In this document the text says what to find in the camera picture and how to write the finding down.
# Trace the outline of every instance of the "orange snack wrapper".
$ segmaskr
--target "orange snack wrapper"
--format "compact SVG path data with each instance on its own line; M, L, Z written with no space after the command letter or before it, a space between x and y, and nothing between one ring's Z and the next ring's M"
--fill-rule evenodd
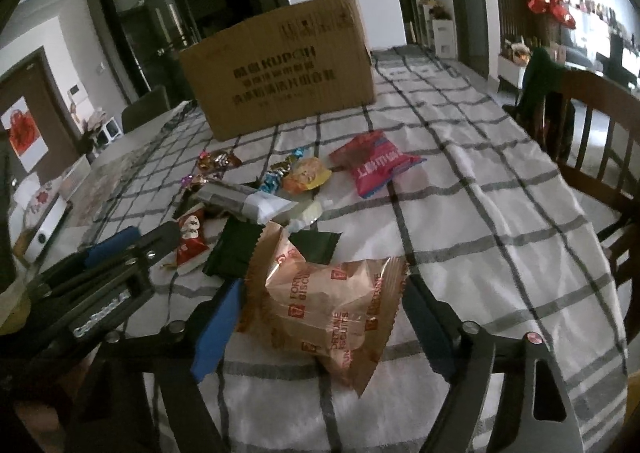
M310 263L286 229L269 222L249 263L238 331L318 356L361 396L391 334L407 273L404 257Z

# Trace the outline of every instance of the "table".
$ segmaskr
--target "table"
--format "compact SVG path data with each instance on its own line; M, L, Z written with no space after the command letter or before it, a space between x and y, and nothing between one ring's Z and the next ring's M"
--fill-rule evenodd
M587 451L618 432L626 401L626 341L606 260L557 167L486 95L413 46L374 52L375 105L327 113L218 142L189 106L140 156L96 218L88 241L170 218L180 178L202 150L234 148L244 165L225 180L260 176L303 146L325 158L355 134L383 129L400 149L425 157L386 190L363 200L346 172L319 191L332 201L321 231L342 232L336 263L406 255L434 295L491 333L535 330L558 360ZM208 221L214 243L224 221ZM200 271L151 269L156 295L128 320L126 335L156 333L186 319L220 280ZM474 447L487 444L499 397L494 375ZM171 432L149 380L150 404L166 450ZM214 423L233 451L347 449L418 451L448 385L434 374L399 309L382 361L362 398L311 356L263 348L234 334L216 372L200 384Z

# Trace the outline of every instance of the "red bow decoration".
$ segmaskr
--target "red bow decoration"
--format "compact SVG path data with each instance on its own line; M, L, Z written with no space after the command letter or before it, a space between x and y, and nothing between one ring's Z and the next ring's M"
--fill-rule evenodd
M575 29L575 18L562 2L564 0L527 0L527 6L535 14L549 12L563 26Z

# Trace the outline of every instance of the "screw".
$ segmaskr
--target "screw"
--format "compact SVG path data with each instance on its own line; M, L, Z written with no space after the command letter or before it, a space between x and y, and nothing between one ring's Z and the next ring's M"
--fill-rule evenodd
M117 343L118 341L120 341L120 332L118 332L117 330L112 330L111 332L108 332L107 335L105 335L104 340L107 341L107 343L109 343L110 345L112 345L113 343Z
M182 334L184 332L184 329L186 328L186 323L180 319L177 319L176 321L171 321L171 323L169 323L166 328L167 330L169 330L169 332L171 332L171 334Z
M527 335L525 337L527 338L527 341L529 341L529 343L532 343L534 345L541 345L543 343L542 336L537 332L527 332Z
M466 334L475 336L480 331L480 325L475 321L465 321L462 324L462 329L465 331Z

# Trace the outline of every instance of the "wrapped candy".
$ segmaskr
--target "wrapped candy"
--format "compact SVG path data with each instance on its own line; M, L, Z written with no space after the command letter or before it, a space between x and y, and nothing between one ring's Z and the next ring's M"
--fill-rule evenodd
M207 184L213 179L220 179L223 171L241 166L242 161L232 151L219 149L200 153L196 165L200 172L183 177L180 180L182 189L196 190L198 186Z
M212 171L237 168L241 165L242 161L238 159L232 151L203 151L198 156L198 169L204 172L204 174L209 174Z
M204 206L198 204L178 219L180 245L175 251L178 274L186 274L207 259L209 245L203 232Z
M267 173L264 174L262 184L258 189L273 195L282 186L282 180L291 171L293 164L304 154L304 149L296 148L284 161L271 164Z
M196 175L187 175L180 179L180 187L182 189L194 189L196 186L202 186L219 178L221 178L220 173L212 173L211 175L202 175L201 173L197 173Z

